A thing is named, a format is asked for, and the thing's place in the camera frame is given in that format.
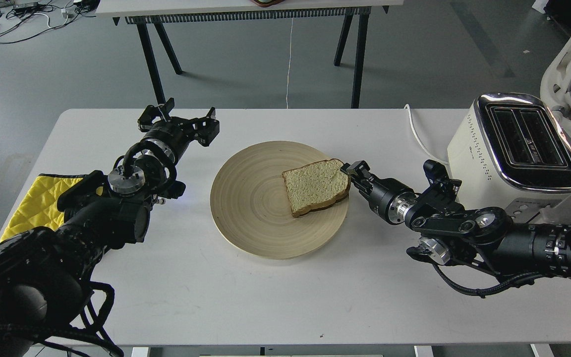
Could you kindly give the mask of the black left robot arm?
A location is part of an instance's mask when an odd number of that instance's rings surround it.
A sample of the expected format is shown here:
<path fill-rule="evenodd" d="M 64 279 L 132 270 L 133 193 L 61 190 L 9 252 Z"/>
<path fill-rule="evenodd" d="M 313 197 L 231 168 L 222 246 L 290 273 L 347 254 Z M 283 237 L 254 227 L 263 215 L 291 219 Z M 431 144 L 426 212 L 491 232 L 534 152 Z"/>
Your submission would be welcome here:
<path fill-rule="evenodd" d="M 208 147 L 220 131 L 215 108 L 193 119 L 171 116 L 173 108 L 173 99 L 147 106 L 138 119 L 144 137 L 113 170 L 90 172 L 60 195 L 61 226 L 35 225 L 0 242 L 0 357 L 22 357 L 34 344 L 84 355 L 52 337 L 124 355 L 104 328 L 114 288 L 93 282 L 93 270 L 110 249 L 144 240 L 153 206 L 184 193 L 176 166 L 188 145 Z"/>

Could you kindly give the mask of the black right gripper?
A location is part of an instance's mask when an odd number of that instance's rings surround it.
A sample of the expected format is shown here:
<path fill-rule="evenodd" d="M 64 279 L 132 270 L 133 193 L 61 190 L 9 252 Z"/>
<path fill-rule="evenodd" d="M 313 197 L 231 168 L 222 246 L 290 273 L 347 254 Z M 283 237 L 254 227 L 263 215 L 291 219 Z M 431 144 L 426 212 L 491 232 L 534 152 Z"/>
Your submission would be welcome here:
<path fill-rule="evenodd" d="M 403 223 L 408 209 L 415 205 L 417 195 L 414 190 L 394 178 L 380 179 L 369 170 L 366 161 L 345 163 L 340 167 L 340 171 L 367 199 L 372 212 L 388 224 Z"/>

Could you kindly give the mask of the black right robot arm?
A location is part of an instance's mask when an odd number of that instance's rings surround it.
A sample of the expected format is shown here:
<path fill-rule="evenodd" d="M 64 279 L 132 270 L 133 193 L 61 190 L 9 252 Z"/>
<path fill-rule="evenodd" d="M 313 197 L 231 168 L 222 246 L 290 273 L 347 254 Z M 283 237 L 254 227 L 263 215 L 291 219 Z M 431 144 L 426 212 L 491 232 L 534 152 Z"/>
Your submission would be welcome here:
<path fill-rule="evenodd" d="M 540 278 L 571 279 L 571 225 L 517 224 L 496 206 L 467 210 L 456 201 L 461 181 L 444 165 L 427 160 L 423 169 L 430 187 L 417 194 L 375 176 L 365 161 L 341 167 L 372 212 L 420 233 L 406 253 L 461 294 L 485 298 Z"/>

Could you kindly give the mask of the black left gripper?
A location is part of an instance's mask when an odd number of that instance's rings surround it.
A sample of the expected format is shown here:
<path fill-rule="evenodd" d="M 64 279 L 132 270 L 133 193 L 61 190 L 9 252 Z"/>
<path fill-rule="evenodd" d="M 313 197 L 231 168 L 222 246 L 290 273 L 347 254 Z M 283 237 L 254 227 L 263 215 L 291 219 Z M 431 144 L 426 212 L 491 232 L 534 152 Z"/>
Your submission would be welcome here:
<path fill-rule="evenodd" d="M 143 140 L 156 144 L 173 163 L 178 163 L 191 141 L 209 147 L 220 133 L 216 108 L 210 108 L 201 118 L 170 117 L 174 109 L 173 97 L 164 104 L 148 105 L 138 118 L 138 129 L 145 133 Z"/>

